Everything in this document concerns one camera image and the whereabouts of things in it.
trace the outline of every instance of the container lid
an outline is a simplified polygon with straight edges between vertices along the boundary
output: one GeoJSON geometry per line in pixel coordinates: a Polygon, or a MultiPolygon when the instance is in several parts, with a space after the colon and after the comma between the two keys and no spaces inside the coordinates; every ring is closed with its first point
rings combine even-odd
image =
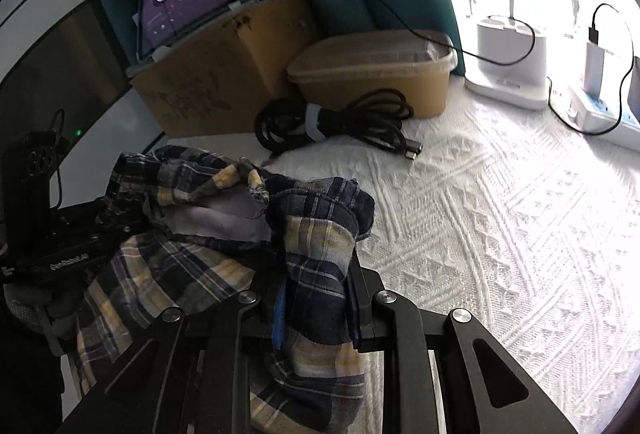
{"type": "MultiPolygon", "coordinates": [[[[451,45],[444,33],[420,30],[425,37],[451,45]]],[[[449,47],[420,39],[408,30],[382,30],[352,33],[321,40],[303,51],[287,67],[295,82],[351,77],[360,74],[420,74],[451,72],[458,65],[458,54],[449,47]]]]}

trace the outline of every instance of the white charging dock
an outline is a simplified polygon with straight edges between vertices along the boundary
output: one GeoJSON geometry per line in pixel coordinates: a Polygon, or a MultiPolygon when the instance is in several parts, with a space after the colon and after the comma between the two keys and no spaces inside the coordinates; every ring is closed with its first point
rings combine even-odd
{"type": "MultiPolygon", "coordinates": [[[[469,58],[465,60],[465,85],[473,92],[525,109],[545,109],[549,84],[546,78],[546,36],[533,29],[536,43],[522,62],[497,66],[469,58]]],[[[531,31],[513,20],[485,19],[478,22],[478,55],[496,62],[513,62],[531,48],[531,31]]]]}

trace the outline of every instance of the white charger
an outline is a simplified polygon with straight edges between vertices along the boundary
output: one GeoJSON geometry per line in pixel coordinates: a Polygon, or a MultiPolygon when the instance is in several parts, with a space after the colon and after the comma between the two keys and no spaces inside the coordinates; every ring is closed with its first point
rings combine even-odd
{"type": "Polygon", "coordinates": [[[582,78],[582,90],[589,96],[598,100],[602,88],[602,74],[604,72],[604,49],[596,42],[587,42],[586,57],[584,59],[584,76],[582,78]]]}
{"type": "Polygon", "coordinates": [[[633,115],[640,120],[640,59],[638,57],[634,57],[634,72],[626,102],[633,115]]]}

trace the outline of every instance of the white electrical outlet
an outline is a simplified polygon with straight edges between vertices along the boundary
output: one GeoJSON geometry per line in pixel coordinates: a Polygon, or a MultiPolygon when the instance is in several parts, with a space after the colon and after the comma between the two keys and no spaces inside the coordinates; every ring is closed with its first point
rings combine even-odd
{"type": "MultiPolygon", "coordinates": [[[[571,86],[556,94],[560,94],[563,98],[567,95],[569,99],[563,104],[564,109],[557,104],[554,104],[554,108],[564,119],[580,130],[597,132],[614,125],[618,120],[620,113],[617,107],[609,108],[606,102],[595,100],[580,88],[571,86]]],[[[623,104],[620,125],[599,138],[640,152],[640,123],[626,104],[623,104]]]]}

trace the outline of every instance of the black camera rig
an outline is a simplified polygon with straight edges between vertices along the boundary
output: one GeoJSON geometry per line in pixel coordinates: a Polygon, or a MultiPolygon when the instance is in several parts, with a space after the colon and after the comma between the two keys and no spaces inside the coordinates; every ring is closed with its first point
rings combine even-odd
{"type": "MultiPolygon", "coordinates": [[[[164,312],[72,411],[58,434],[249,434],[250,350],[272,350],[280,273],[210,310],[164,312]]],[[[549,397],[469,311],[440,315],[385,290],[354,254],[355,347],[384,351],[383,434],[575,434],[549,397]],[[438,413],[429,351],[434,351],[438,413]]]]}
{"type": "MultiPolygon", "coordinates": [[[[100,199],[50,208],[57,144],[53,131],[30,132],[4,153],[8,251],[0,255],[0,282],[46,286],[98,270],[123,240],[148,229],[142,212],[97,224],[104,208],[100,199]]],[[[177,307],[165,309],[58,434],[251,432],[248,355],[273,349],[273,310],[284,276],[277,270],[258,272],[250,290],[192,316],[177,307]]],[[[469,311],[459,308],[444,316],[418,309],[385,290],[377,272],[360,267],[355,252],[347,283],[356,306],[354,347],[384,353],[383,434],[436,434],[441,424],[449,434],[575,434],[469,311]],[[440,382],[438,396],[432,369],[440,382]]]]}
{"type": "Polygon", "coordinates": [[[98,270],[127,237],[148,229],[142,212],[97,224],[101,199],[50,208],[49,180],[58,167],[59,142],[53,130],[27,132],[2,155],[6,248],[0,255],[0,283],[49,286],[98,270]]]}

